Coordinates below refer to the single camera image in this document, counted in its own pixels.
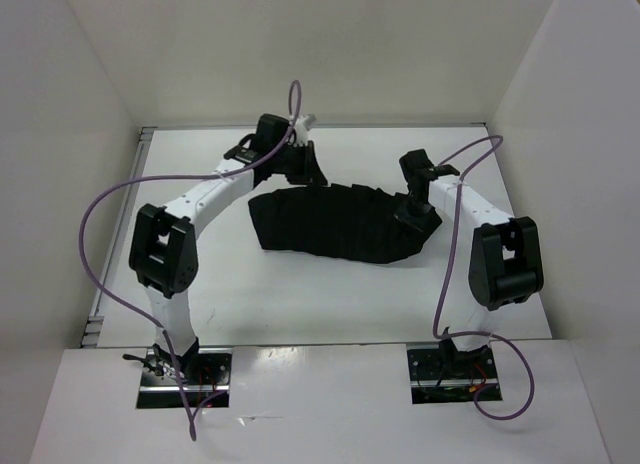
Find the black pleated skirt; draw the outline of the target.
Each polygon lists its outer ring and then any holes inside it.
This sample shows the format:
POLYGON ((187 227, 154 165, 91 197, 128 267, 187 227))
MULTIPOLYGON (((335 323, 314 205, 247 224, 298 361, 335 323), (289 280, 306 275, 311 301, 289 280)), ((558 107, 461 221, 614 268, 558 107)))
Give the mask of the black pleated skirt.
POLYGON ((368 264, 390 264, 422 251, 442 224, 434 208, 413 216, 409 196, 362 185, 279 189, 248 202, 262 249, 368 264))

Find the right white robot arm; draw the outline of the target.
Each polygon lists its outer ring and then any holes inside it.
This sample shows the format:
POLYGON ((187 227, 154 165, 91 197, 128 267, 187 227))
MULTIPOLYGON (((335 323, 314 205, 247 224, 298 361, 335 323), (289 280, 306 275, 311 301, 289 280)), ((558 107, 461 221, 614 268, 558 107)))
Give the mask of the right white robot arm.
POLYGON ((434 316, 433 334, 441 342, 438 364, 450 377, 462 376, 473 356, 495 338, 502 308, 521 304, 544 284, 538 228, 530 217, 515 217, 490 203, 453 174, 421 171, 407 179, 408 198, 396 218, 422 231, 426 216, 441 214, 453 224, 452 243, 434 316), (461 304, 443 324, 444 301, 453 277, 458 239, 469 240, 467 281, 472 304, 461 304))

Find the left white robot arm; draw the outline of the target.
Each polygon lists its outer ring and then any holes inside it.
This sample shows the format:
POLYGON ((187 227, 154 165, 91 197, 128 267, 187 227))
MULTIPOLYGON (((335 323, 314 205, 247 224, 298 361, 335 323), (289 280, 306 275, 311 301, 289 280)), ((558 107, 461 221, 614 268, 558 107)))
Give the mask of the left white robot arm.
POLYGON ((146 204, 137 213, 129 266, 145 289, 152 317, 159 322, 156 365, 176 383, 192 381, 199 371, 199 340, 191 323, 188 288, 198 273, 197 240, 204 229, 274 174, 285 176, 291 184, 327 183, 313 141, 286 145, 253 168, 262 156, 236 146, 204 181, 163 206, 146 204))

